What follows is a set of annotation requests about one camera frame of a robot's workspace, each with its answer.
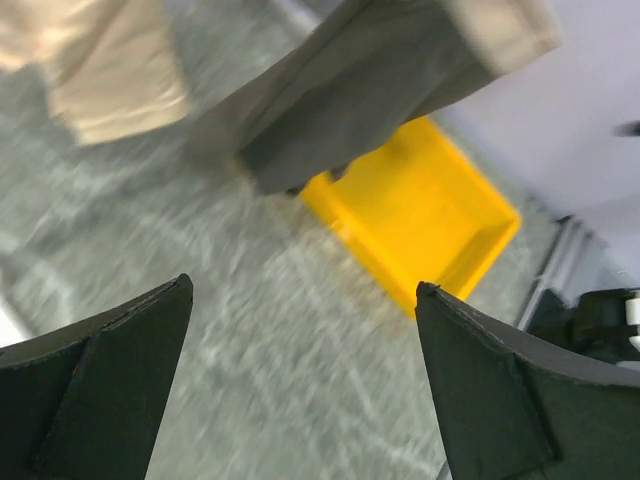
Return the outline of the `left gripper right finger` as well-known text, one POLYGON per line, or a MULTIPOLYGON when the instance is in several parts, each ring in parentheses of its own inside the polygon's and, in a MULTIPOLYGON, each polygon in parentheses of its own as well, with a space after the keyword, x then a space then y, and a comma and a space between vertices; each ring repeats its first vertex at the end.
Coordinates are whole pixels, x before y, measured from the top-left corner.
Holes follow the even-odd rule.
POLYGON ((416 320, 455 479, 635 479, 639 369, 575 378, 519 356, 526 332, 421 283, 416 320))

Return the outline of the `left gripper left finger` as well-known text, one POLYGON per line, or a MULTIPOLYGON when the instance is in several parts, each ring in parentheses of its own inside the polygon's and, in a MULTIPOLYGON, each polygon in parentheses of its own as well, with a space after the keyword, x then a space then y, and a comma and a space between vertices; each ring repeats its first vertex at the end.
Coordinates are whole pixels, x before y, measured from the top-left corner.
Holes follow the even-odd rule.
POLYGON ((193 283, 181 274, 2 348, 2 478, 144 478, 192 307, 193 283))

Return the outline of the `brown beige underwear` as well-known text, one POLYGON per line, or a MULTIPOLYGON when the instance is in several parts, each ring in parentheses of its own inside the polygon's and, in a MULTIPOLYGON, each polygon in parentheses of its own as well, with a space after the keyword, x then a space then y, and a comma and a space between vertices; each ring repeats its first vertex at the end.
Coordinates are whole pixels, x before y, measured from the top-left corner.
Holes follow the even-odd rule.
POLYGON ((207 110, 187 152, 204 167, 237 157, 263 194, 297 194, 560 42, 547 1, 344 1, 207 110))

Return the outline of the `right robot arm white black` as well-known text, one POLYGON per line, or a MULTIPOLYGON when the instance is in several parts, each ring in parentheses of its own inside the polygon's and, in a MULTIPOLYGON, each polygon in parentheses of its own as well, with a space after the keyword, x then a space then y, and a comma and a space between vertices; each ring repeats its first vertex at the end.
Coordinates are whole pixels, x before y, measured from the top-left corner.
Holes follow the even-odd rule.
POLYGON ((525 328, 521 359, 575 378, 639 369, 639 291, 609 289, 569 304, 546 289, 525 328))

